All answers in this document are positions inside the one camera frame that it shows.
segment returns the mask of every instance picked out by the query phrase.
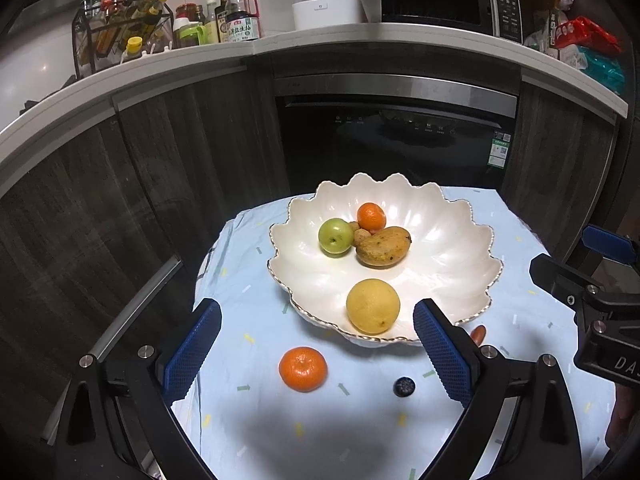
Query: white scalloped bowl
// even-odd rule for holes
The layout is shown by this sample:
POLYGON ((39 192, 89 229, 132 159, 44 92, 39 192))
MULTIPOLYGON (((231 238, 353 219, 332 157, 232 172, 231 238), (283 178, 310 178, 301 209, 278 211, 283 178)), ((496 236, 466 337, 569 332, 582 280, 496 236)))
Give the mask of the white scalloped bowl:
POLYGON ((420 344, 413 313, 423 298, 433 298, 455 324, 479 316, 491 305, 488 289, 502 271, 502 262, 490 253, 494 231, 473 222, 469 202, 446 200, 433 182, 411 186, 399 173, 383 182, 364 173, 345 186, 322 182, 311 199, 290 201, 287 221, 272 225, 270 235, 276 255, 267 267, 288 291, 293 307, 309 322, 337 330, 361 346, 420 344), (329 218, 353 221, 365 202, 382 207, 387 226, 411 233, 407 256, 392 267, 364 266, 354 248, 340 257, 327 256, 320 248, 322 223, 329 218), (401 302, 396 322, 377 336, 358 332, 346 313, 351 287, 367 278, 392 285, 401 302))

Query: mandarin orange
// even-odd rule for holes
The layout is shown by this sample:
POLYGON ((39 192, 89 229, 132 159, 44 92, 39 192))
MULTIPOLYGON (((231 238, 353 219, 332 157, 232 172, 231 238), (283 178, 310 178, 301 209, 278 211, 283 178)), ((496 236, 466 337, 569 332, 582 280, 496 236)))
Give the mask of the mandarin orange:
POLYGON ((284 383, 297 392, 311 392, 319 388, 328 373, 322 354, 308 346, 287 351, 278 369, 284 383))
POLYGON ((380 231, 386 226, 385 212, 378 204, 364 203, 358 208, 358 224, 372 234, 380 231))

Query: blue rubber pad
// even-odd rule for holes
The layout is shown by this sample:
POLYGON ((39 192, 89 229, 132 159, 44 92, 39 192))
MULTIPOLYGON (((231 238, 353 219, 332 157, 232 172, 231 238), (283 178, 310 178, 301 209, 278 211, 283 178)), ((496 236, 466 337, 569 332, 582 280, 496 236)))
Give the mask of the blue rubber pad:
POLYGON ((415 305, 414 329, 447 395, 466 408, 473 397, 471 370, 424 300, 415 305))
POLYGON ((187 395, 220 332, 221 324, 220 306, 212 300, 164 368, 162 398, 168 406, 187 395))
POLYGON ((631 265, 636 262, 636 250, 631 240, 596 226, 587 225, 583 229, 582 243, 585 247, 620 264, 631 265))

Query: green apple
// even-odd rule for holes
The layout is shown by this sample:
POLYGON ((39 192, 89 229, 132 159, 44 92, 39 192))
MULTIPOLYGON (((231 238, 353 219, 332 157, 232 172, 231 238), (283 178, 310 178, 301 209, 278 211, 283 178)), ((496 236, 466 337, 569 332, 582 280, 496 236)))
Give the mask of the green apple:
POLYGON ((320 226, 318 241, 329 254, 342 254, 353 243, 353 229, 342 218, 331 218, 320 226))

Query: table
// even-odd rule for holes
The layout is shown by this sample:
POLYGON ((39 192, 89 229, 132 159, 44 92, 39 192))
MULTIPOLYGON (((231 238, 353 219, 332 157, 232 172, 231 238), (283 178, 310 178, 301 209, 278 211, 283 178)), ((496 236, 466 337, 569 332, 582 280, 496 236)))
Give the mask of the table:
MULTIPOLYGON (((535 361, 549 352, 558 359, 578 423, 583 470, 589 472, 607 451, 614 388, 575 368, 574 313, 530 280, 530 260, 544 247, 496 191, 443 191, 449 200, 468 200, 474 221, 494 228, 492 254, 504 263, 489 290, 492 306, 465 328, 484 324, 485 343, 507 357, 535 361)), ((286 220, 289 200, 241 212, 204 259, 195 305, 202 298, 217 300, 222 330, 186 398, 172 409, 220 480, 418 478, 462 406, 447 397, 422 348, 361 348, 311 325, 289 306, 266 268, 274 255, 269 227, 286 220), (316 348, 327 360, 327 382, 314 392, 297 393, 279 377, 280 358, 295 346, 316 348), (417 386, 404 399, 392 393, 401 376, 417 386)), ((513 407, 514 399, 505 402, 473 478, 490 471, 513 407)))

